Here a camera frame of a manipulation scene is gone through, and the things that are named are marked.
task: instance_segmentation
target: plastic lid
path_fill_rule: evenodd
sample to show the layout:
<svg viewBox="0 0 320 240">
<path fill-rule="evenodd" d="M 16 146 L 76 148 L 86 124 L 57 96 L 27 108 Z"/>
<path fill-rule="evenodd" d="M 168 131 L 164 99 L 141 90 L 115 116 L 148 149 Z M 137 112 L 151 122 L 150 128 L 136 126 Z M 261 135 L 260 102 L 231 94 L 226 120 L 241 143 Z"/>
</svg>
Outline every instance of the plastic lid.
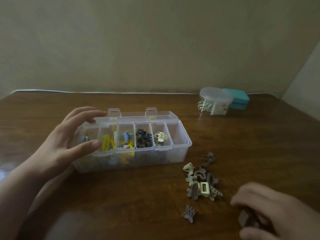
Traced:
<svg viewBox="0 0 320 240">
<path fill-rule="evenodd" d="M 200 90 L 200 97 L 209 102 L 220 102 L 220 103 L 231 103 L 233 101 L 234 96 L 227 92 L 226 90 L 222 90 L 221 88 L 202 88 Z"/>
</svg>

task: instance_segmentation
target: wooden table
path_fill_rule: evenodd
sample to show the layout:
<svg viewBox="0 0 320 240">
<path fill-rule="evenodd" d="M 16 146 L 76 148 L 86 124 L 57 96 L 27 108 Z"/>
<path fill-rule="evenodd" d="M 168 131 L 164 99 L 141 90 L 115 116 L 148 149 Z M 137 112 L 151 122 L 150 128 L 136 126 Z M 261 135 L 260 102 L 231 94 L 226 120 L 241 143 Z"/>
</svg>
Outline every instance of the wooden table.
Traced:
<svg viewBox="0 0 320 240">
<path fill-rule="evenodd" d="M 24 224 L 19 239 L 239 239 L 239 186 L 258 181 L 319 210 L 320 122 L 268 95 L 252 95 L 245 110 L 210 116 L 197 95 L 14 93 L 0 101 L 0 176 L 26 160 L 75 107 L 170 110 L 193 145 L 185 163 L 88 174 L 74 172 Z M 225 201 L 187 197 L 184 164 L 210 172 Z M 186 204 L 198 214 L 181 217 Z"/>
</svg>

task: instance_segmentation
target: beige wall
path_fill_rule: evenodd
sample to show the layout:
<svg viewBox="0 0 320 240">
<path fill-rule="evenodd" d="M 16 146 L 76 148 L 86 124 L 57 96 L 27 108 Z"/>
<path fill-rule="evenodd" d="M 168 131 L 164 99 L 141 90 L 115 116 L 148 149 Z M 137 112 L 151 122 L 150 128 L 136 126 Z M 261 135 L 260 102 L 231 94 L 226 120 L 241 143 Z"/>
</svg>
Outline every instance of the beige wall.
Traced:
<svg viewBox="0 0 320 240">
<path fill-rule="evenodd" d="M 320 38 L 320 0 L 0 0 L 16 89 L 282 95 Z"/>
<path fill-rule="evenodd" d="M 282 99 L 320 120 L 320 42 Z"/>
</svg>

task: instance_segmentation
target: plastic organizer box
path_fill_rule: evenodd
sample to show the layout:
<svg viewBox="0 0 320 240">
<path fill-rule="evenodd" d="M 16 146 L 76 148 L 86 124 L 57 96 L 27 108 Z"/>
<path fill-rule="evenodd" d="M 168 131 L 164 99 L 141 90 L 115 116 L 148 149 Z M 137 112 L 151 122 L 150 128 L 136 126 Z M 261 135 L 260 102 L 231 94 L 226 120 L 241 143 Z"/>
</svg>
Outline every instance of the plastic organizer box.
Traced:
<svg viewBox="0 0 320 240">
<path fill-rule="evenodd" d="M 73 162 L 79 173 L 112 169 L 124 169 L 149 165 L 183 162 L 192 142 L 182 122 L 171 111 L 158 111 L 154 107 L 145 112 L 124 112 L 118 108 L 108 109 L 106 117 L 95 118 L 96 123 L 85 122 L 78 128 L 73 145 L 82 143 L 88 135 L 90 140 L 99 140 L 101 148 Z M 157 146 L 152 137 L 151 147 L 136 147 L 136 132 L 143 129 L 151 135 L 165 133 L 168 138 Z M 132 133 L 132 148 L 122 148 L 123 133 Z M 114 138 L 114 149 L 102 150 L 105 135 Z"/>
</svg>

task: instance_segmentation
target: round plastic jar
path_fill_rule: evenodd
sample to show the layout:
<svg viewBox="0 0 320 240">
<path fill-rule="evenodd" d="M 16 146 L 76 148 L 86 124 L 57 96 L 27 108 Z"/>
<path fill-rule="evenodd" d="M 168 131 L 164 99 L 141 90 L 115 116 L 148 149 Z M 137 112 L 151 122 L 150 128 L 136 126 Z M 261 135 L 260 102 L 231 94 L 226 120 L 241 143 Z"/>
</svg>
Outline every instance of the round plastic jar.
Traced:
<svg viewBox="0 0 320 240">
<path fill-rule="evenodd" d="M 207 87 L 200 90 L 198 110 L 210 115 L 226 115 L 234 96 L 221 88 Z"/>
</svg>

